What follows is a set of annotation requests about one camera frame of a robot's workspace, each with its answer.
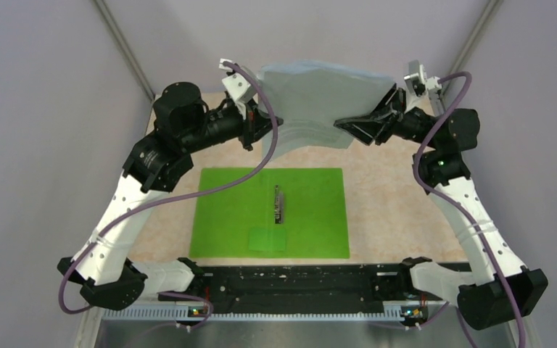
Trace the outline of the printed paper sheet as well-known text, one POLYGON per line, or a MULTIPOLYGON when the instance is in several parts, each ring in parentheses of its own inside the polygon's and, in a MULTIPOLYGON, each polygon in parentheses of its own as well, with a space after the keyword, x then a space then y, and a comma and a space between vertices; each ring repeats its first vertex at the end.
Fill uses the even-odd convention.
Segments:
POLYGON ((379 73, 310 60, 265 65, 257 79, 283 121, 275 160, 307 146, 348 148, 353 136, 334 122, 371 113, 395 83, 379 73))

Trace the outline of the metal folder clip mechanism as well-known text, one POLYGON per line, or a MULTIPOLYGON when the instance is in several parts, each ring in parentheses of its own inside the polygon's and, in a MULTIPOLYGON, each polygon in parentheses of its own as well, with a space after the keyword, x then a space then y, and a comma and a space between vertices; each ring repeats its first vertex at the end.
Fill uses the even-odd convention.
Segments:
POLYGON ((284 192, 281 190, 280 185, 274 186, 274 223, 281 225, 284 223, 284 192))

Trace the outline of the green plastic folder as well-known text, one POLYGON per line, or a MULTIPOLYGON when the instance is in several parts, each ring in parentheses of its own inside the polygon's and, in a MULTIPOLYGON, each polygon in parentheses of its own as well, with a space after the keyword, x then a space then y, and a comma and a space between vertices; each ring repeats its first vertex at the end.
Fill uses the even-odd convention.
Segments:
POLYGON ((197 199, 191 258, 347 259, 349 232, 340 168, 266 168, 197 199), (284 223, 274 223, 274 186, 284 223))

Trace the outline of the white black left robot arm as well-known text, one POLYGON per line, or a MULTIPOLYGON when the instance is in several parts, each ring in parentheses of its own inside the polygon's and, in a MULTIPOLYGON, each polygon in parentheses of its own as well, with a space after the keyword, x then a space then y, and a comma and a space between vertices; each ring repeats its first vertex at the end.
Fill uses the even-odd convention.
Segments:
POLYGON ((123 310, 139 297, 174 291, 196 299, 204 288, 193 262, 133 262, 129 252, 152 210, 176 202, 173 190, 193 168, 196 152, 232 139, 246 150, 263 136, 277 137, 279 120, 258 83, 227 88, 223 101, 209 108, 199 87, 169 85, 154 101, 153 129, 132 148, 117 188, 84 247, 62 258, 62 283, 76 283, 87 307, 123 310))

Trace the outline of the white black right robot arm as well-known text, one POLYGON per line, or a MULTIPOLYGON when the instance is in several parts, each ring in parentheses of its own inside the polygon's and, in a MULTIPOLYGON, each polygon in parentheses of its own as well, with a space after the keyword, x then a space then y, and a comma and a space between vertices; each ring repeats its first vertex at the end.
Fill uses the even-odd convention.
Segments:
POLYGON ((432 294, 456 307, 476 330, 530 315, 548 279, 542 270, 528 268, 501 236, 462 158, 477 145, 478 113, 456 108, 434 117, 409 107, 406 96, 403 89, 392 87, 372 112, 334 122, 367 145, 396 136, 427 147, 413 156, 418 183, 447 219, 469 270, 454 271, 426 257, 409 257, 401 262, 398 293, 406 299, 432 294))

